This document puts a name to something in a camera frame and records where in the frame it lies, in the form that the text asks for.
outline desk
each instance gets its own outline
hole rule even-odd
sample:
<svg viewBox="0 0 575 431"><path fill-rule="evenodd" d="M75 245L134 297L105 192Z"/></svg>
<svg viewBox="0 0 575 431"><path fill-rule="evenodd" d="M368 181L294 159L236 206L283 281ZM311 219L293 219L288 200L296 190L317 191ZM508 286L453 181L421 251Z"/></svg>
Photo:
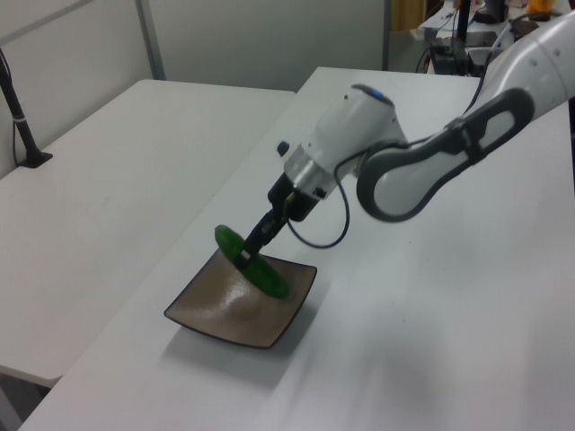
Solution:
<svg viewBox="0 0 575 431"><path fill-rule="evenodd" d="M0 181L0 373L52 386L292 99L143 81Z"/></svg>
<svg viewBox="0 0 575 431"><path fill-rule="evenodd" d="M282 168L276 143L305 139L354 83L391 97L415 139L461 113L477 80L318 69L22 431L575 423L566 105L447 184L411 221L371 219L346 178L352 218L341 246L310 250L282 231L265 251L315 265L318 276L272 350L209 339L163 317L216 248L214 226L246 233L269 208L266 193ZM334 194L298 228L327 241L343 218Z"/></svg>

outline equipment in background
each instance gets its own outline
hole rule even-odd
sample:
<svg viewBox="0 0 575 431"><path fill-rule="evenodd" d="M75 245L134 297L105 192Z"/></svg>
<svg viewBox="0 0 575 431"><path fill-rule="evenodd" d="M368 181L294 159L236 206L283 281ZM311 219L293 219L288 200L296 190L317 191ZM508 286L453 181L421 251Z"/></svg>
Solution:
<svg viewBox="0 0 575 431"><path fill-rule="evenodd" d="M13 123L18 128L20 136L22 137L22 142L26 147L26 160L19 164L19 166L24 166L27 168L38 168L44 162L52 158L52 154L43 153L36 146L34 142L34 137L28 126L28 121L24 116L22 111L22 106L18 101L18 96L12 85L12 74L10 72L10 67L4 56L4 53L0 49L0 87L2 87L2 92L8 103L8 108L12 112Z"/></svg>
<svg viewBox="0 0 575 431"><path fill-rule="evenodd" d="M485 6L475 11L473 19L483 24L499 24L505 22L508 13L505 0L485 0Z"/></svg>

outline brown dish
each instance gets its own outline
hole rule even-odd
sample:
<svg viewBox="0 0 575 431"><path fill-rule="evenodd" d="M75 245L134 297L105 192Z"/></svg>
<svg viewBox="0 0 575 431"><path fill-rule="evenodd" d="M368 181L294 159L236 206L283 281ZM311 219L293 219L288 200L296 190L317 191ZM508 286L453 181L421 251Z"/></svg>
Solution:
<svg viewBox="0 0 575 431"><path fill-rule="evenodd" d="M248 347L272 347L304 303L317 268L265 259L287 280L290 291L286 298L264 294L218 249L164 316L215 339Z"/></svg>

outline white robotic arm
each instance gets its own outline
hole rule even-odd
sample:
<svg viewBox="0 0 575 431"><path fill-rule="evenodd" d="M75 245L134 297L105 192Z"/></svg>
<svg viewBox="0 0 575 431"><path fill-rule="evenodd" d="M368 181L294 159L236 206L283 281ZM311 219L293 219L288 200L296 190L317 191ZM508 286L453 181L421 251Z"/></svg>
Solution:
<svg viewBox="0 0 575 431"><path fill-rule="evenodd" d="M409 144L393 103L353 85L298 146L268 193L272 210L243 247L247 265L288 219L301 221L335 189L358 177L361 206L400 222L417 215L449 180L509 141L529 122L575 97L575 12L516 42L485 76L475 104L424 142Z"/></svg>
<svg viewBox="0 0 575 431"><path fill-rule="evenodd" d="M488 69L475 104L426 143L370 158L358 177L368 213L397 222L417 215L446 182L575 97L575 12L516 42Z"/></svg>

